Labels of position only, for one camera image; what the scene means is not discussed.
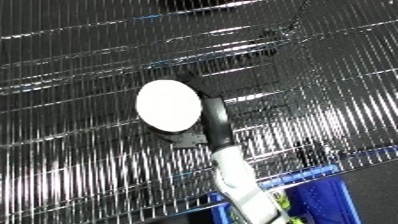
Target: dark floor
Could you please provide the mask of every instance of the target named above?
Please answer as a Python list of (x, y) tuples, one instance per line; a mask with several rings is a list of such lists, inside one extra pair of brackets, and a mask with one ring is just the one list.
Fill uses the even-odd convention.
[(364, 224), (398, 223), (398, 162), (343, 175)]

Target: reflective metal surface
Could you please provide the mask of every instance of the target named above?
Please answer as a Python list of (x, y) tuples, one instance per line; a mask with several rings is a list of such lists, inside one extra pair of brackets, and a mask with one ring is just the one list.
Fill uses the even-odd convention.
[(169, 75), (221, 92), (259, 179), (396, 159), (398, 2), (195, 1), (0, 0), (0, 222), (211, 206), (206, 146), (174, 150), (134, 109)]

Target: blue bin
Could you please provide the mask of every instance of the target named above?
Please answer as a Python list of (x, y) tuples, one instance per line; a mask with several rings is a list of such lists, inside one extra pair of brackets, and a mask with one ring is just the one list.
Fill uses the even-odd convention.
[[(302, 172), (285, 175), (261, 183), (264, 188), (291, 184), (324, 176), (338, 171), (338, 167), (330, 165), (326, 167), (310, 168)], [(290, 216), (302, 216), (310, 214), (317, 224), (360, 224), (358, 214), (352, 203), (344, 181), (340, 177), (329, 177), (286, 190), (291, 203)], [(223, 200), (222, 196), (212, 193), (213, 201)], [(216, 224), (229, 224), (229, 204), (212, 208), (213, 219)]]

